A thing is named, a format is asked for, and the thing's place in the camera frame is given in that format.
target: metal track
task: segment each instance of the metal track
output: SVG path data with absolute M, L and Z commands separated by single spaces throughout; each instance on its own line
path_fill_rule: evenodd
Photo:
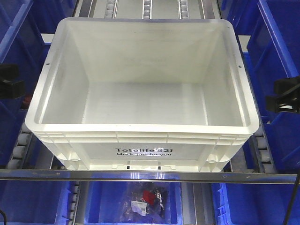
M 193 183 L 293 184 L 295 174 L 245 172 L 146 172 L 0 169 L 0 180 L 161 181 Z

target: blue storage bin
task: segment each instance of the blue storage bin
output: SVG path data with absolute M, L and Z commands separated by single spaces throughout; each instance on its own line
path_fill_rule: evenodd
M 251 35 L 259 17 L 258 0 L 222 0 L 221 17 L 230 21 L 237 35 Z
M 277 170 L 297 172 L 300 168 L 300 115 L 283 113 L 264 127 Z
M 212 184 L 218 225 L 282 225 L 292 185 Z M 300 224 L 298 192 L 289 225 Z
M 71 17 L 77 0 L 34 0 L 32 12 L 41 33 L 55 33 L 58 23 Z
M 66 181 L 0 181 L 0 208 L 10 225 L 67 225 L 73 193 Z
M 26 92 L 32 93 L 42 68 L 39 58 L 44 41 L 30 13 L 32 0 L 0 0 L 0 63 L 19 66 Z M 9 110 L 16 113 L 22 98 L 1 100 Z
M 248 52 L 263 94 L 273 95 L 278 79 L 296 77 L 300 69 L 300 1 L 260 0 L 260 18 Z
M 128 225 L 121 223 L 122 200 L 124 194 L 133 182 L 91 182 L 85 211 L 85 225 Z M 181 225 L 182 206 L 180 183 L 157 183 L 164 185 L 168 190 L 165 204 L 164 225 Z
M 295 170 L 300 168 L 300 115 L 273 113 L 264 107 L 265 96 L 275 94 L 276 80 L 299 75 L 300 1 L 260 0 L 258 6 L 261 16 L 247 46 L 254 67 L 251 80 L 257 80 L 254 89 L 260 112 L 271 121 L 265 127 L 276 167 Z
M 32 0 L 0 0 L 0 63 L 19 66 L 19 77 L 31 94 L 42 68 L 43 39 L 30 13 Z M 24 114 L 23 97 L 0 100 L 0 165 L 6 165 Z

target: black bracket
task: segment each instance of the black bracket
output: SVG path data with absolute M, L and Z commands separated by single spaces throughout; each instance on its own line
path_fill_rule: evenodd
M 266 96 L 269 111 L 300 113 L 300 76 L 280 79 L 274 82 L 276 96 Z
M 18 98 L 25 95 L 24 81 L 13 82 L 18 76 L 18 65 L 0 64 L 0 99 Z

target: cable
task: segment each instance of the cable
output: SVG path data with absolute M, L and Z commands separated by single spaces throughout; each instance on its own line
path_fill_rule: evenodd
M 6 218 L 6 214 L 2 210 L 0 210 L 0 214 L 3 216 L 3 224 L 7 225 L 8 219 Z
M 294 187 L 293 187 L 293 190 L 292 190 L 292 196 L 291 196 L 289 205 L 288 205 L 286 213 L 285 213 L 285 219 L 283 221 L 283 225 L 287 225 L 287 223 L 289 222 L 290 215 L 291 215 L 292 208 L 293 208 L 293 204 L 294 204 L 294 201 L 295 201 L 295 198 L 296 198 L 296 195 L 297 195 L 297 191 L 298 191 L 298 187 L 299 187 L 299 181 L 300 181 L 300 171 L 298 172 L 295 183 L 294 183 Z

